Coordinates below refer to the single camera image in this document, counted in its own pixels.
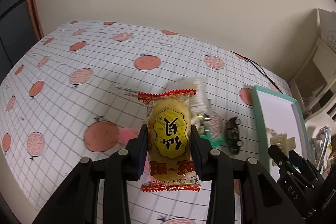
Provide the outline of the black gold transformer toy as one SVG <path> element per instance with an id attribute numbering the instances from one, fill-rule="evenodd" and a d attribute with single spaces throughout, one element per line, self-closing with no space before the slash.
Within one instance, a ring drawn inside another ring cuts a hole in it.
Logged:
<path id="1" fill-rule="evenodd" d="M 195 125 L 199 135 L 211 136 L 214 133 L 213 129 L 213 111 L 209 110 L 206 113 L 195 112 L 191 113 L 191 123 Z"/>

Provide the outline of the yellow snack packet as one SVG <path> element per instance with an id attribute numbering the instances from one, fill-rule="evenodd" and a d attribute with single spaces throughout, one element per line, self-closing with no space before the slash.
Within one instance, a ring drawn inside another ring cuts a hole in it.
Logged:
<path id="1" fill-rule="evenodd" d="M 148 165 L 150 181 L 143 192 L 201 189 L 191 156 L 191 98 L 194 89 L 161 94 L 138 93 L 147 106 Z"/>

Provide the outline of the white shelf unit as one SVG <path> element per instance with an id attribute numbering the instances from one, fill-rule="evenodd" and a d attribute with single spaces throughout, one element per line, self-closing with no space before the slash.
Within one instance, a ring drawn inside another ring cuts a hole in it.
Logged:
<path id="1" fill-rule="evenodd" d="M 335 11 L 317 10 L 319 35 L 289 82 L 303 117 L 326 111 L 335 119 Z"/>

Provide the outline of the pink hair roller clip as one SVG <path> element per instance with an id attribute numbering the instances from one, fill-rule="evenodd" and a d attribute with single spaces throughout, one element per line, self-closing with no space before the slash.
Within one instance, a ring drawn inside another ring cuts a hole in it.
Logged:
<path id="1" fill-rule="evenodd" d="M 118 136 L 118 142 L 122 145 L 127 145 L 128 141 L 137 137 L 138 132 L 136 132 L 133 128 L 121 128 Z"/>

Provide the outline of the black toy car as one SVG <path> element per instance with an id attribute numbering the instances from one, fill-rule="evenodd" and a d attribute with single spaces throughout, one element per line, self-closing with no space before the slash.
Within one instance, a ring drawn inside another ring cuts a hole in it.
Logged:
<path id="1" fill-rule="evenodd" d="M 240 139 L 239 126 L 241 120 L 238 117 L 233 117 L 226 122 L 226 143 L 233 155 L 238 155 L 241 147 L 243 146 L 243 141 Z"/>

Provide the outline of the pomegranate grid tablecloth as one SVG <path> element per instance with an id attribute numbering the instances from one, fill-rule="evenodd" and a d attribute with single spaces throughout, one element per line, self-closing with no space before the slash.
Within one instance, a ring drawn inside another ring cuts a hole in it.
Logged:
<path id="1" fill-rule="evenodd" d="M 107 158 L 84 144 L 102 122 L 138 131 L 146 118 L 139 92 L 162 93 L 189 77 L 205 82 L 211 107 L 225 122 L 241 119 L 239 159 L 259 156 L 251 106 L 243 88 L 259 85 L 289 94 L 281 77 L 250 58 L 170 31 L 122 23 L 64 23 L 26 50 L 1 82 L 1 194 L 21 223 L 32 223 L 79 160 Z"/>

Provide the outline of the green ribbon bow clip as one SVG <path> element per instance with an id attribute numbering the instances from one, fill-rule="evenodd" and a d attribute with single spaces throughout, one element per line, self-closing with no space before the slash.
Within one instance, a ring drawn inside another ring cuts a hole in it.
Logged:
<path id="1" fill-rule="evenodd" d="M 213 148 L 219 148 L 221 145 L 225 145 L 225 140 L 223 139 L 211 139 L 208 135 L 201 135 L 202 139 L 208 140 Z"/>

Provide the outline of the white teal-rimmed tray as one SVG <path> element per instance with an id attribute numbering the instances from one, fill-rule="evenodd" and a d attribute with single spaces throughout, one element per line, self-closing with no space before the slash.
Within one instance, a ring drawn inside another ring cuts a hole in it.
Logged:
<path id="1" fill-rule="evenodd" d="M 275 180 L 280 177 L 279 167 L 272 165 L 272 159 L 268 155 L 272 137 L 266 132 L 268 128 L 275 130 L 277 134 L 286 134 L 289 139 L 294 138 L 295 151 L 312 161 L 313 155 L 298 102 L 286 94 L 262 86 L 252 88 L 251 99 L 259 139 L 259 161 L 270 175 Z"/>

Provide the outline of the cotton swab bag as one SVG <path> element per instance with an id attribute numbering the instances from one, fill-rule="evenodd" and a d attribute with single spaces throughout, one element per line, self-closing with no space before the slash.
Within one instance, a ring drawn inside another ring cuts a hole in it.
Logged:
<path id="1" fill-rule="evenodd" d="M 171 81 L 167 88 L 169 90 L 194 89 L 196 94 L 191 98 L 191 109 L 194 113 L 208 114 L 210 106 L 206 93 L 205 79 L 203 77 L 187 77 L 177 82 Z"/>

